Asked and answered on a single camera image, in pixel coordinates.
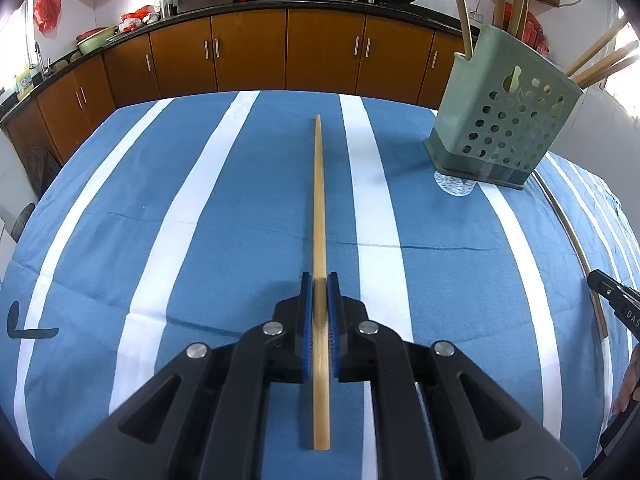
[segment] black countertop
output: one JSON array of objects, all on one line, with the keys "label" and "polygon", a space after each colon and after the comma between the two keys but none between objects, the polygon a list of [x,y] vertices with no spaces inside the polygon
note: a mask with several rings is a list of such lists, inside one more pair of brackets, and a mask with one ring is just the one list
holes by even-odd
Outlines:
[{"label": "black countertop", "polygon": [[[123,43],[124,41],[131,40],[142,34],[148,34],[158,28],[166,27],[168,25],[175,25],[175,23],[187,22],[189,20],[195,20],[205,16],[214,16],[216,14],[225,14],[227,12],[239,12],[241,10],[261,10],[261,9],[328,9],[328,10],[346,10],[350,12],[360,12],[363,14],[370,14],[372,16],[380,16],[382,18],[391,18],[393,20],[399,20],[402,22],[412,23],[421,27],[434,28],[441,30],[449,34],[455,34],[456,36],[462,36],[460,32],[460,20],[436,12],[435,10],[427,9],[413,4],[370,4],[368,0],[358,0],[354,2],[352,0],[251,0],[249,2],[235,2],[232,4],[220,5],[215,7],[207,7],[205,9],[192,10],[191,12],[185,12],[177,16],[165,18],[158,22],[151,23],[145,27],[137,28],[127,34],[121,34],[115,40],[111,40],[105,46],[100,47],[80,59],[69,63],[62,70],[59,70],[49,78],[45,79],[42,83],[37,85],[31,93],[25,97],[22,101],[15,104],[4,115],[0,112],[0,127],[4,126],[12,114],[17,112],[24,104],[30,99],[33,99],[42,91],[47,89],[51,84],[55,83],[58,79],[64,76],[66,73],[73,70],[87,59],[97,56],[98,54],[113,48],[115,45]],[[477,27],[471,27],[471,34],[474,38],[478,36],[480,30]]]}]

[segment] white circular patch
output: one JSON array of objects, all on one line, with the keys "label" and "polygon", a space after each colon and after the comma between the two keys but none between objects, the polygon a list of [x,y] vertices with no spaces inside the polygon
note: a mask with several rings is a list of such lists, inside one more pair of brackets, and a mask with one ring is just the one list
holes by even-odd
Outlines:
[{"label": "white circular patch", "polygon": [[446,191],[450,195],[453,196],[467,196],[474,190],[474,187],[477,184],[477,181],[466,179],[466,178],[458,178],[456,176],[447,176],[437,171],[433,173],[438,186],[443,191]]}]

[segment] green plastic basket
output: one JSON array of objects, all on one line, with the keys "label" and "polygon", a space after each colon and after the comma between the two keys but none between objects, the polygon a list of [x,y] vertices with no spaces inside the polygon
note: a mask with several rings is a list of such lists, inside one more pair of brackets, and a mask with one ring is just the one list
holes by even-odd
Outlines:
[{"label": "green plastic basket", "polygon": [[500,28],[455,61],[425,145],[440,173],[523,189],[582,89]]}]

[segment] tablecloth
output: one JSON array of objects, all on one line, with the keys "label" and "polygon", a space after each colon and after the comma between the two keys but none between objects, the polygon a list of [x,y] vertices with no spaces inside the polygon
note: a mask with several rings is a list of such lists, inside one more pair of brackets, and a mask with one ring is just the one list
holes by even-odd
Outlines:
[{"label": "tablecloth", "polygon": [[[600,342],[568,236],[522,191],[444,177],[425,108],[252,91],[117,110],[28,222],[0,291],[0,406],[53,473],[185,346],[228,344],[297,295],[312,266],[322,119],[328,270],[405,340],[453,341],[586,467],[633,342],[604,302]],[[640,250],[599,177],[548,154],[541,176],[592,268],[636,287]],[[308,388],[271,388],[263,478],[375,478],[370,390],[332,384],[332,449],[310,450]]]}]

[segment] human hand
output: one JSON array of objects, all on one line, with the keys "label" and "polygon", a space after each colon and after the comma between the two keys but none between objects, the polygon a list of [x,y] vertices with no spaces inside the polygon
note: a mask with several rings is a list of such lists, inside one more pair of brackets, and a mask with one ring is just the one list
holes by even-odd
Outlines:
[{"label": "human hand", "polygon": [[613,403],[613,414],[626,411],[631,399],[640,402],[640,388],[636,390],[636,384],[640,380],[636,372],[636,366],[640,362],[640,344],[637,344],[631,354],[631,361],[626,368],[625,377],[622,379],[622,385],[618,393],[618,398]]}]

